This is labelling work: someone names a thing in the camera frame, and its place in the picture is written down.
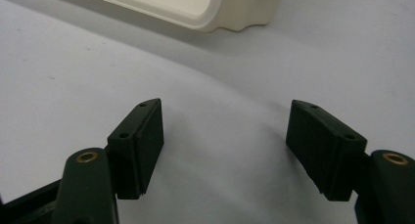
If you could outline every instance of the white table surface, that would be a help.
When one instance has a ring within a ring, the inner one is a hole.
[[[356,223],[284,140],[293,99],[415,157],[414,0],[280,0],[274,21],[198,33],[98,0],[0,0],[0,194],[62,177],[162,99],[165,144],[120,223]]]

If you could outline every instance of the brass screw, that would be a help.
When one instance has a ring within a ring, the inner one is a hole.
[[[393,153],[385,153],[384,159],[397,165],[406,165],[409,163],[405,157]]]
[[[79,155],[76,158],[76,162],[86,163],[90,162],[98,157],[98,154],[95,152],[87,152]]]

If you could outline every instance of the brass ring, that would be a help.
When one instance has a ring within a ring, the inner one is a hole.
[[[409,163],[408,159],[398,154],[385,153],[383,154],[383,156],[385,160],[392,162],[394,164],[397,164],[397,165],[406,165]]]
[[[82,162],[82,163],[90,162],[90,161],[96,159],[97,157],[98,157],[98,154],[97,153],[95,153],[95,152],[87,152],[87,153],[83,153],[83,154],[79,155],[76,158],[76,162]]]

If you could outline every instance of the gray surface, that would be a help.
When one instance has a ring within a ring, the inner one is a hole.
[[[121,223],[355,223],[287,151],[293,99],[415,157],[413,0],[281,0],[275,20],[203,34],[98,0],[0,0],[0,193],[62,176],[143,101],[163,103],[148,194]]]

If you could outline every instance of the white tray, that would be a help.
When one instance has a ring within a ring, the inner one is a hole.
[[[105,0],[191,29],[241,30],[269,23],[278,0]]]

